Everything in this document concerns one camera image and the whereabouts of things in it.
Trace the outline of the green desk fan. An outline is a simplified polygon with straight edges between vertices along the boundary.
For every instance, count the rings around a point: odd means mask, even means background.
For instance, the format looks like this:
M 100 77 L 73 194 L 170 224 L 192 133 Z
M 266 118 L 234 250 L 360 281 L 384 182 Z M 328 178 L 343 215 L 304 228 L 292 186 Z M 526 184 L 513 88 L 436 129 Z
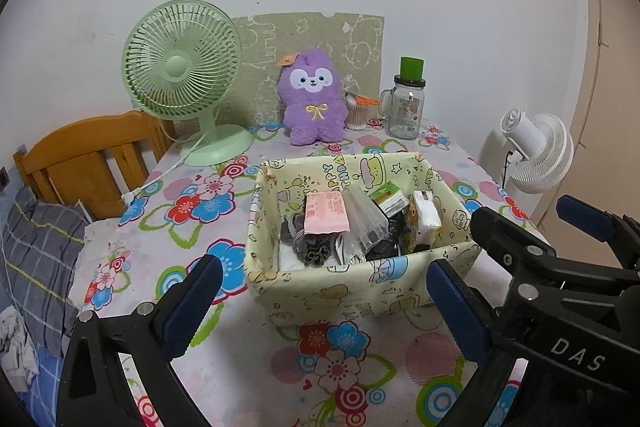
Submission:
M 217 115 L 241 66 L 241 39 L 232 19 L 203 0 L 172 0 L 145 14 L 122 51 L 122 82 L 143 112 L 172 122 L 195 119 L 200 131 L 180 146 L 192 167 L 244 154 L 253 135 Z

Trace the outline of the grey garbage bag roll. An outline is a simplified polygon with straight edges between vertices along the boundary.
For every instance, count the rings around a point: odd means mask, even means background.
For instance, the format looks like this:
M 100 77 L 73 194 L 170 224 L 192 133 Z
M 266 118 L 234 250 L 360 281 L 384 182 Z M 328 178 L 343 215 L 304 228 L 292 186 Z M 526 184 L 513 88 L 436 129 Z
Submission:
M 337 259 L 341 265 L 354 265 L 355 263 L 366 261 L 366 255 L 364 254 L 358 239 L 355 239 L 352 233 L 343 232 L 337 236 L 335 249 Z

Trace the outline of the yellow cartoon fabric storage box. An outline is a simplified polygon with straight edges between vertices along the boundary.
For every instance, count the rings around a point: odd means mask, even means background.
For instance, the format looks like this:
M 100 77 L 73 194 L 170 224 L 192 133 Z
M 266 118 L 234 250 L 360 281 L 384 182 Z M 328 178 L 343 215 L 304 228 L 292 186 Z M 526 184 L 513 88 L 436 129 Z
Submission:
M 283 268 L 282 221 L 310 192 L 358 186 L 372 192 L 392 182 L 405 194 L 429 191 L 442 216 L 433 246 L 390 260 L 337 267 Z M 480 255 L 471 215 L 419 153 L 383 153 L 276 159 L 260 165 L 248 217 L 244 270 L 248 288 L 276 325 L 380 317 L 431 303 L 426 270 L 445 259 L 465 277 Z

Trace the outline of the purple plush toy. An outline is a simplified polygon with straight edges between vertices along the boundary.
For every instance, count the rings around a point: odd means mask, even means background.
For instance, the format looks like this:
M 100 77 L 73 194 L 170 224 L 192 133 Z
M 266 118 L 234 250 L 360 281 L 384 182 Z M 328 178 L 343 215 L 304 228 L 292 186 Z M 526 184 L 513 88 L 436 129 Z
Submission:
M 326 51 L 310 49 L 298 54 L 291 65 L 283 66 L 278 95 L 292 145 L 337 143 L 344 139 L 348 110 L 342 78 Z

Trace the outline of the grey plaid pillow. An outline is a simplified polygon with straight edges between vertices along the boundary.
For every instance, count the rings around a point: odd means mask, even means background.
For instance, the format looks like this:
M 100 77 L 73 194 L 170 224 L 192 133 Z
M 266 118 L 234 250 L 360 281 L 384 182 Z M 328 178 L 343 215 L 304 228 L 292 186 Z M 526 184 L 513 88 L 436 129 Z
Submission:
M 79 208 L 43 202 L 24 186 L 1 229 L 2 285 L 35 345 L 59 359 L 78 313 L 68 294 L 86 225 Z

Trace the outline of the floral tablecloth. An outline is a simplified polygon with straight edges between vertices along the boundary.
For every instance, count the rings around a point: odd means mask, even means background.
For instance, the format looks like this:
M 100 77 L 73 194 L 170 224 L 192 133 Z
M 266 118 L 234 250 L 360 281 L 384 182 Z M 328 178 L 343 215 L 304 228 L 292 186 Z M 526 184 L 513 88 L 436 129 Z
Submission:
M 434 426 L 475 366 L 433 303 L 380 317 L 273 324 L 244 270 L 248 217 L 260 165 L 314 156 L 419 153 L 470 215 L 495 209 L 522 228 L 526 214 L 461 147 L 434 126 L 396 140 L 380 124 L 341 142 L 291 144 L 280 124 L 252 129 L 253 144 L 222 164 L 190 167 L 170 150 L 142 194 L 114 219 L 86 228 L 70 299 L 99 317 L 157 303 L 205 255 L 221 288 L 175 369 L 214 426 Z M 510 277 L 483 251 L 465 280 L 500 305 Z

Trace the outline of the green cartoon cardboard panel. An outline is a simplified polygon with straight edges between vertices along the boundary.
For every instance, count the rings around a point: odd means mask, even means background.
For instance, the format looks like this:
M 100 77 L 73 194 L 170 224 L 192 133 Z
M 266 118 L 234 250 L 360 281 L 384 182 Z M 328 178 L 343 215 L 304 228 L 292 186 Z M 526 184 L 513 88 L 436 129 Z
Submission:
M 343 88 L 376 98 L 381 91 L 385 20 L 361 13 L 291 12 L 237 17 L 239 76 L 218 109 L 218 124 L 274 124 L 283 108 L 277 87 L 285 57 L 322 49 Z

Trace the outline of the white towel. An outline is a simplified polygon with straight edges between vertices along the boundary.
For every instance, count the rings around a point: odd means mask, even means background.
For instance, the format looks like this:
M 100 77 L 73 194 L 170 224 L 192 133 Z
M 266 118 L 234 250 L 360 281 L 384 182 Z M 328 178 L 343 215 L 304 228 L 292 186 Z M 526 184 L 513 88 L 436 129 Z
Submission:
M 291 245 L 281 243 L 279 247 L 278 267 L 282 272 L 305 269 L 304 262 L 299 259 Z

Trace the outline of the white standing fan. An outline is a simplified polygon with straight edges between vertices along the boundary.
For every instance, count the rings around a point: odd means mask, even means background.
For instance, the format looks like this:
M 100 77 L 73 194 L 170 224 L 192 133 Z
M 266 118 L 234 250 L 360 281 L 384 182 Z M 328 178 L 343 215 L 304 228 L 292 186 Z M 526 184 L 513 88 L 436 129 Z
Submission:
M 500 131 L 521 155 L 510 176 L 518 191 L 542 194 L 561 183 L 572 165 L 574 142 L 558 116 L 527 116 L 514 108 L 500 120 Z

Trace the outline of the cotton swab jar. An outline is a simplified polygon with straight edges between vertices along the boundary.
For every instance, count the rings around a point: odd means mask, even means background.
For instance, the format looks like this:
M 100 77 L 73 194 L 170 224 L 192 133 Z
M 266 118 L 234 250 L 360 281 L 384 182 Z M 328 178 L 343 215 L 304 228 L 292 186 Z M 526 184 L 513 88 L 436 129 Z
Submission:
M 373 107 L 378 107 L 380 101 L 346 91 L 345 104 L 348 112 L 345 127 L 349 130 L 359 131 L 367 128 L 371 110 Z

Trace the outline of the grey drawstring pouch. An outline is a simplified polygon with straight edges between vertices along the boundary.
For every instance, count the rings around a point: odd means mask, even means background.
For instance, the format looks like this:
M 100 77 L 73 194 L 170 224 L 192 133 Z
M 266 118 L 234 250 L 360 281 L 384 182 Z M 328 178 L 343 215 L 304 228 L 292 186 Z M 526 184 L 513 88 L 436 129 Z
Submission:
M 305 269 L 338 265 L 336 234 L 306 234 L 303 213 L 285 217 L 281 223 L 280 244 L 291 245 L 304 262 Z

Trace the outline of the glass mason jar green lid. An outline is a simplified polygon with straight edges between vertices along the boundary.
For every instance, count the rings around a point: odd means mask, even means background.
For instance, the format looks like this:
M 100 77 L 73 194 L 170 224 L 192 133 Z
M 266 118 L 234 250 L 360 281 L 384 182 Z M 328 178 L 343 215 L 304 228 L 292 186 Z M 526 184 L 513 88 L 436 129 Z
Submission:
M 380 93 L 378 113 L 394 138 L 415 140 L 419 135 L 426 86 L 423 69 L 423 58 L 401 57 L 393 88 Z

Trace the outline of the crumpled white grey cloth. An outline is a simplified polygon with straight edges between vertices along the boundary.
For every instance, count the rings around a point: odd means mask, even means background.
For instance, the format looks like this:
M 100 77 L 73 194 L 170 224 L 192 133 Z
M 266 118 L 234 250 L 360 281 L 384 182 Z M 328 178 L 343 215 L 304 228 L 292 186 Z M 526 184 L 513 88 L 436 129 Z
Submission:
M 0 314 L 1 368 L 13 390 L 28 392 L 38 375 L 38 357 L 21 314 L 8 306 Z

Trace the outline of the pink paper packet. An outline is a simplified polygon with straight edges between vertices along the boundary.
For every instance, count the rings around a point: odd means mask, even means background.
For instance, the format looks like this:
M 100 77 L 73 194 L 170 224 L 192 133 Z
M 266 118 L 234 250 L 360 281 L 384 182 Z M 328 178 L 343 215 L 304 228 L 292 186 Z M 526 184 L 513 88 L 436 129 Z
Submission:
M 310 192 L 306 196 L 304 231 L 306 234 L 333 234 L 350 230 L 341 192 Z

